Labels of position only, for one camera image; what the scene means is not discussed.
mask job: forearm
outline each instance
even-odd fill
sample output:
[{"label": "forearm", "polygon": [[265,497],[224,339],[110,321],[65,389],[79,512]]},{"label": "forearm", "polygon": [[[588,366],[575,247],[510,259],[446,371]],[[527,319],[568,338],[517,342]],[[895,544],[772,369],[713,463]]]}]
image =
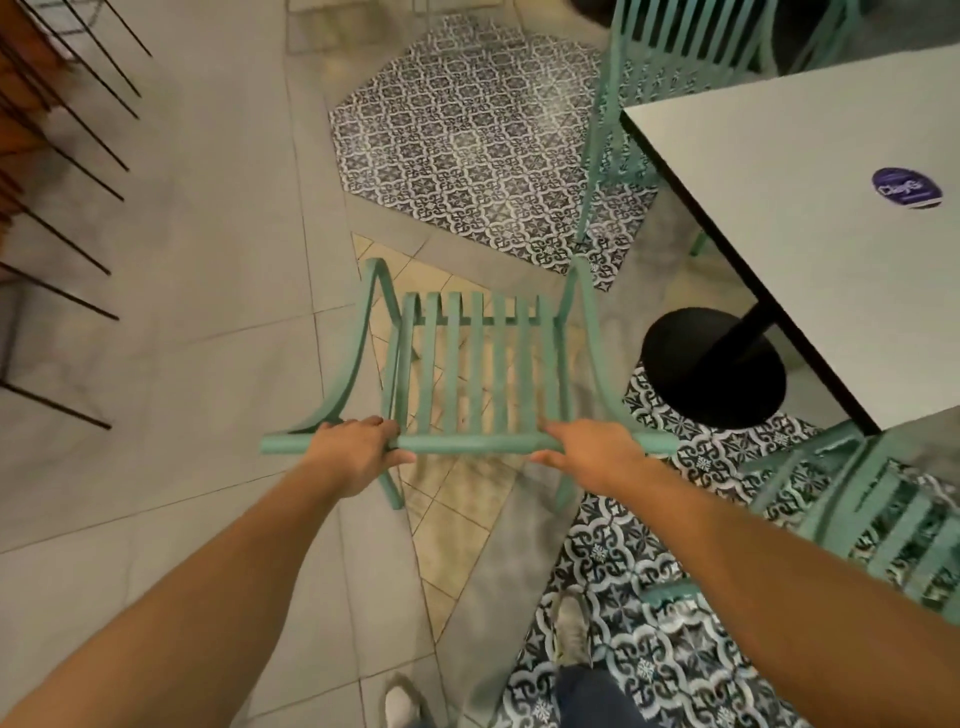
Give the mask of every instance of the forearm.
[{"label": "forearm", "polygon": [[3,728],[228,725],[279,639],[333,486],[288,473],[61,664]]},{"label": "forearm", "polygon": [[955,724],[960,630],[814,544],[637,461],[617,490],[814,725]]}]

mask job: patterned tile rug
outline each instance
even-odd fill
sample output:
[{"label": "patterned tile rug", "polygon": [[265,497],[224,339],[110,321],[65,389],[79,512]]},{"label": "patterned tile rug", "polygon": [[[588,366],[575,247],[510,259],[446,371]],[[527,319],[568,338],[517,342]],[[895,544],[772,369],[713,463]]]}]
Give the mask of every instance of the patterned tile rug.
[{"label": "patterned tile rug", "polygon": [[[761,480],[757,475],[739,476],[740,463],[799,443],[817,431],[780,413],[747,430],[697,425],[663,403],[642,368],[635,371],[625,401],[645,425],[680,436],[682,445],[672,462],[687,479],[742,502],[750,501]],[[923,481],[938,501],[956,507],[956,493],[948,484],[929,476]],[[800,470],[767,517],[780,524],[796,522],[826,484],[822,477]],[[946,506],[941,513],[946,513]],[[928,528],[935,532],[939,522],[932,518],[922,525],[922,532]],[[875,527],[857,544],[854,556],[869,556],[882,535]],[[911,558],[905,553],[894,568],[902,574]],[[587,495],[540,599],[492,726],[558,725],[549,615],[554,595],[568,588],[583,592],[589,605],[594,665],[609,670],[655,725],[808,726],[757,674],[701,596],[657,609],[636,596],[656,582],[681,575],[676,559],[643,523],[616,501]]]},{"label": "patterned tile rug", "polygon": [[[599,63],[579,43],[445,16],[331,112],[344,189],[564,273]],[[602,290],[656,194],[598,194],[584,252]]]}]

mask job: table edge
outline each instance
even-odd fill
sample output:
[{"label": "table edge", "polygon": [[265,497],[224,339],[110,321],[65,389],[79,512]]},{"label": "table edge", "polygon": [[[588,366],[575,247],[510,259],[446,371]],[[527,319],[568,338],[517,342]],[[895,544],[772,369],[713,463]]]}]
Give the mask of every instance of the table edge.
[{"label": "table edge", "polygon": [[657,167],[657,171],[667,181],[673,191],[684,203],[686,208],[696,219],[701,228],[710,236],[714,244],[727,259],[730,265],[740,279],[747,285],[756,299],[764,305],[769,305],[773,310],[777,325],[790,340],[790,343],[796,347],[797,351],[804,358],[804,361],[810,365],[817,377],[824,383],[830,393],[836,398],[837,402],[843,407],[850,419],[860,428],[865,435],[876,435],[880,428],[874,422],[874,419],[867,413],[867,410],[857,401],[852,392],[843,383],[843,380],[830,368],[827,361],[820,355],[804,333],[800,331],[793,320],[777,303],[773,294],[767,290],[766,286],[760,281],[747,262],[740,257],[740,254],[733,247],[727,237],[720,231],[710,216],[704,211],[696,201],[690,191],[680,181],[680,178],[670,169],[663,157],[657,152],[650,140],[643,134],[634,120],[630,118],[626,109],[620,111],[620,124],[623,129],[636,142],[650,161]]}]

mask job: hand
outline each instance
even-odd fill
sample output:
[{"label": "hand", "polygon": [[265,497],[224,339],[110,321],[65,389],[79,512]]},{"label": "hand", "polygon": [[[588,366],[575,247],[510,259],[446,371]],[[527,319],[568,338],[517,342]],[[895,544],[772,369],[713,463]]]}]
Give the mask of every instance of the hand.
[{"label": "hand", "polygon": [[564,452],[538,450],[530,461],[547,465],[573,477],[597,496],[622,500],[622,493],[642,477],[641,471],[663,467],[647,457],[626,427],[618,423],[577,420],[541,422],[540,429],[564,445]]},{"label": "hand", "polygon": [[396,422],[375,416],[342,425],[323,423],[298,468],[330,479],[338,497],[356,496],[388,468],[416,461],[409,450],[387,451],[387,443],[399,433]]}]

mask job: sneaker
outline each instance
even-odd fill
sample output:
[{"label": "sneaker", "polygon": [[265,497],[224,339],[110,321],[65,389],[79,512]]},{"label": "sneaker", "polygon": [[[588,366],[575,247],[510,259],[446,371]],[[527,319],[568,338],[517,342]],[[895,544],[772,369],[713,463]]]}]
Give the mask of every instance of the sneaker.
[{"label": "sneaker", "polygon": [[433,724],[423,695],[406,675],[399,673],[387,683],[380,716],[383,728],[409,728],[421,721],[427,725]]},{"label": "sneaker", "polygon": [[576,592],[564,589],[554,597],[551,618],[554,664],[557,667],[593,667],[590,655],[589,611],[584,598]]}]

